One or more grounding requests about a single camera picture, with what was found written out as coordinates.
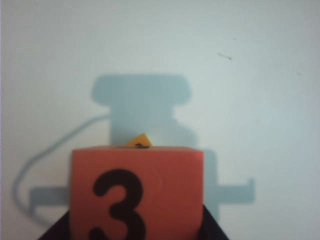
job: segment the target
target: white wall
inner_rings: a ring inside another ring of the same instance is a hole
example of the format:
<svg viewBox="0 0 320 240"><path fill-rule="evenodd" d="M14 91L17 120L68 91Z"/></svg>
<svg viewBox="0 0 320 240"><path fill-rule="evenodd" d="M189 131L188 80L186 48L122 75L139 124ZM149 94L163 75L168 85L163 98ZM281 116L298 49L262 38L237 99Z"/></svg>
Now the white wall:
<svg viewBox="0 0 320 240"><path fill-rule="evenodd" d="M254 181L251 203L219 205L230 239L320 239L320 1L1 4L1 239L39 237L45 224L23 212L30 189L65 186L72 149L111 143L106 118L53 145L111 112L91 96L111 74L189 84L191 97L173 115L192 133L190 145L214 152L219 185ZM153 144L166 144L158 136ZM206 167L205 204L216 215ZM36 214L52 223L66 209Z"/></svg>

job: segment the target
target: printed digit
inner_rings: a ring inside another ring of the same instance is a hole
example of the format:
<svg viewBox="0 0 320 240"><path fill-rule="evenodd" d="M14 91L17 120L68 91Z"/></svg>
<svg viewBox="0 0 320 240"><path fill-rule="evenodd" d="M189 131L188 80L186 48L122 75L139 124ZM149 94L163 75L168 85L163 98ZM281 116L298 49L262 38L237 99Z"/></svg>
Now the printed digit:
<svg viewBox="0 0 320 240"><path fill-rule="evenodd" d="M127 234L124 240L144 240L146 227L142 217L135 212L142 194L143 188L139 178L131 171L114 169L100 175L93 185L95 195L104 196L111 187L121 185L126 190L126 197L110 207L110 215L125 222ZM100 227L95 227L89 232L90 240L109 240Z"/></svg>

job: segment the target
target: red block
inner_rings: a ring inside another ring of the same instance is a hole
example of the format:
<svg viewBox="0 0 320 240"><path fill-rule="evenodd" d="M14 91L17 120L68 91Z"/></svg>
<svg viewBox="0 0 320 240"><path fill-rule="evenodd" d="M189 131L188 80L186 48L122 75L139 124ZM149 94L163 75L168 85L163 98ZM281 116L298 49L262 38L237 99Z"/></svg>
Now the red block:
<svg viewBox="0 0 320 240"><path fill-rule="evenodd" d="M202 214L201 151L158 146L73 151L73 240L196 240Z"/></svg>

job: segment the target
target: yellow object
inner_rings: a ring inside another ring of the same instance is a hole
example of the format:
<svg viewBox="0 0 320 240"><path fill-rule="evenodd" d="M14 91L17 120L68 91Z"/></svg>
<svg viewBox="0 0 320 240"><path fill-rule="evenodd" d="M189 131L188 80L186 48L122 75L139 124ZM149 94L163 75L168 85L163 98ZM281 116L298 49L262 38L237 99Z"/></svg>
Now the yellow object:
<svg viewBox="0 0 320 240"><path fill-rule="evenodd" d="M149 138L145 133L140 134L139 136L136 136L135 138L128 141L125 146L135 146L136 144L141 144L143 146L152 146Z"/></svg>

